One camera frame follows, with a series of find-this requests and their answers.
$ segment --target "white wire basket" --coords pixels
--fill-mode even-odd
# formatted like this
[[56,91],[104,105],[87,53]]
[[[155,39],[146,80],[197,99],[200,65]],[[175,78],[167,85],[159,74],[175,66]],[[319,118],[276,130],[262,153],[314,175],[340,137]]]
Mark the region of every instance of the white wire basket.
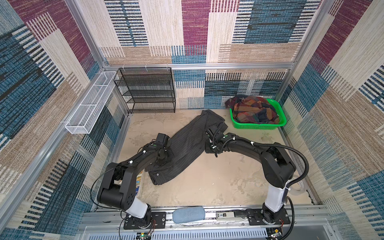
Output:
[[89,134],[100,116],[105,103],[115,87],[118,75],[115,71],[102,72],[88,91],[75,113],[70,117],[65,128],[71,134]]

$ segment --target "green laundry basket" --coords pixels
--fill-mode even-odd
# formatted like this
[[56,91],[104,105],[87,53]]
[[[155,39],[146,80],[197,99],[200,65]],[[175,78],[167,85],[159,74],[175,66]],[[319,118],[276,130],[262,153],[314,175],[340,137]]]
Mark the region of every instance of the green laundry basket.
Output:
[[231,119],[233,126],[235,128],[242,128],[242,129],[275,129],[277,127],[282,127],[287,123],[287,119],[284,115],[283,109],[281,108],[280,104],[273,100],[273,99],[267,99],[267,101],[275,108],[276,113],[280,117],[279,124],[257,124],[257,123],[240,123],[236,122],[233,119],[232,109],[229,109],[229,112],[231,113]]

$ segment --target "patterned wall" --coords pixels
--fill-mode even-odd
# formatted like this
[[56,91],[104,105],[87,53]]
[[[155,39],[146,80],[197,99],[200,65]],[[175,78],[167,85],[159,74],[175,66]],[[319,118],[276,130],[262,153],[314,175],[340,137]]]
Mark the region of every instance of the patterned wall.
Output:
[[90,134],[66,135],[0,239],[74,238],[83,213],[92,208],[90,188],[109,163],[123,108],[112,94]]
[[336,0],[281,100],[284,134],[344,240],[384,239],[383,9]]
[[64,0],[0,0],[0,201],[98,71]]
[[78,0],[109,64],[291,61],[321,0]]
[[176,108],[225,108],[237,94],[274,98],[287,69],[173,70]]

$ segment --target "black wire mesh rack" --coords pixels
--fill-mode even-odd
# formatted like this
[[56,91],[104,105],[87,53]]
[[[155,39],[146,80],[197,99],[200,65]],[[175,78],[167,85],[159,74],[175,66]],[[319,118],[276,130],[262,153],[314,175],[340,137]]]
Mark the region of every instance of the black wire mesh rack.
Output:
[[115,81],[130,113],[174,113],[171,68],[120,68]]

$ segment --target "robotic arm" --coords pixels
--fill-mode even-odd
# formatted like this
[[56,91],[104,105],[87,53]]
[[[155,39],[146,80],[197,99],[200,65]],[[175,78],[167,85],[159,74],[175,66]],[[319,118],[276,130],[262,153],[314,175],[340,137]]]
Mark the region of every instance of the robotic arm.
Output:
[[[265,224],[278,222],[284,211],[289,187],[304,179],[308,173],[309,167],[305,157],[297,150],[279,143],[261,144],[233,133],[224,135],[216,127],[207,129],[206,133],[209,136],[205,147],[206,153],[215,153],[217,156],[224,151],[238,152],[262,164],[269,187],[260,217]],[[145,145],[130,159],[118,164],[110,163],[99,188],[97,200],[126,212],[134,217],[139,226],[150,225],[150,205],[135,198],[136,176],[150,164],[163,165],[172,160],[169,139],[169,136],[159,133],[155,141]],[[296,166],[285,149],[297,153],[305,164],[304,173],[295,180],[291,179]]]

